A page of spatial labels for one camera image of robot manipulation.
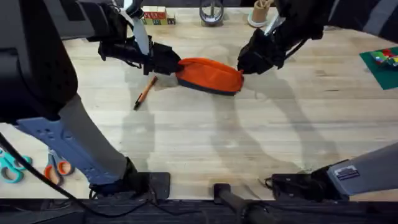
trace scissor handle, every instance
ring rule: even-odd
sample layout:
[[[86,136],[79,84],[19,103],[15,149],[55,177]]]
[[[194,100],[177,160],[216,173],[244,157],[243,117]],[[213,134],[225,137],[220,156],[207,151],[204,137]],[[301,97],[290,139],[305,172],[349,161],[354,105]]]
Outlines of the scissor handle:
[[[7,174],[7,170],[8,172],[12,172],[15,174],[15,179],[12,179],[11,177],[8,176]],[[18,183],[22,180],[22,178],[24,178],[24,174],[15,169],[7,160],[5,160],[4,158],[1,159],[1,170],[0,170],[0,177],[2,178],[3,181],[5,181],[6,183],[10,183],[10,184],[15,184]]]
[[[75,171],[75,168],[66,160],[58,161],[57,167],[61,175],[70,175]]]
[[[61,185],[62,178],[57,172],[57,168],[54,167],[53,165],[49,164],[45,166],[43,174],[48,180],[51,180],[51,182],[57,184],[58,186]]]
[[[32,158],[29,156],[22,156],[27,163],[32,164]],[[26,170],[26,167],[22,166],[16,159],[12,161],[12,166],[17,170]]]

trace toy block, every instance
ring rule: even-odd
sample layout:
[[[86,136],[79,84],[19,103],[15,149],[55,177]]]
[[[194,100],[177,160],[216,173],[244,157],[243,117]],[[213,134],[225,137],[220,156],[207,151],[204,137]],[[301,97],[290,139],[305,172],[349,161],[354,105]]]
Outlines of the toy block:
[[[153,19],[154,25],[161,25],[159,19]]]
[[[157,18],[158,19],[166,19],[167,18],[166,7],[165,6],[159,6],[157,8]]]
[[[157,19],[157,6],[144,6],[142,10],[145,19]]]
[[[147,22],[147,25],[154,25],[154,20],[153,19],[145,19]]]
[[[161,25],[168,25],[167,19],[159,19]]]
[[[175,25],[175,14],[167,14],[168,25]]]

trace orange pouch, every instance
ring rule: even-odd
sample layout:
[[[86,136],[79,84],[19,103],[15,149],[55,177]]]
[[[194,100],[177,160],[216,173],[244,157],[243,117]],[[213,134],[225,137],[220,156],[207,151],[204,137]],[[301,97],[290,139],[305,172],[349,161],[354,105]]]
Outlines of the orange pouch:
[[[233,96],[242,89],[242,71],[206,58],[186,58],[179,61],[184,66],[176,73],[181,86],[219,95]]]

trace wooden table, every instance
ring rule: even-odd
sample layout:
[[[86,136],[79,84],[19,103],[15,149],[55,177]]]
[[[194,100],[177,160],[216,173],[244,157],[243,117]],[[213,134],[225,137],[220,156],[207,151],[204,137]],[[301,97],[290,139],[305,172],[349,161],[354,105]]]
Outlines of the wooden table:
[[[181,58],[206,57],[235,67],[254,31],[246,22],[250,9],[227,9],[224,25],[217,28],[202,27],[198,9],[168,10],[177,13],[177,25],[147,26],[147,31]],[[350,30],[326,31],[323,40],[308,41],[283,69],[246,75],[235,97],[176,86],[173,78],[159,75],[141,109],[133,111],[149,77],[119,60],[101,61],[98,43],[65,42],[78,92],[111,144],[140,171],[170,172],[171,198],[194,199],[211,198],[218,182],[230,183],[246,198],[272,199],[258,179],[309,172],[396,142],[398,91],[383,91],[358,55],[393,45]],[[44,144],[6,124],[0,128],[43,170]],[[77,197],[88,196],[80,172],[67,177],[63,187]],[[25,172],[19,184],[0,182],[0,197],[62,196]],[[396,200],[398,193],[357,199]]]

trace orange scissors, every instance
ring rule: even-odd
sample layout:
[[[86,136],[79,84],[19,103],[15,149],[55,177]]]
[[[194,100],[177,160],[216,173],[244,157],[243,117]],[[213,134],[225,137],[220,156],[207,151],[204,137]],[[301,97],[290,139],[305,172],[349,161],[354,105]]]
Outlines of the orange scissors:
[[[70,175],[75,171],[68,161],[59,156],[57,152],[49,149],[49,161],[44,169],[44,176],[53,183],[59,185],[63,184],[64,175]]]

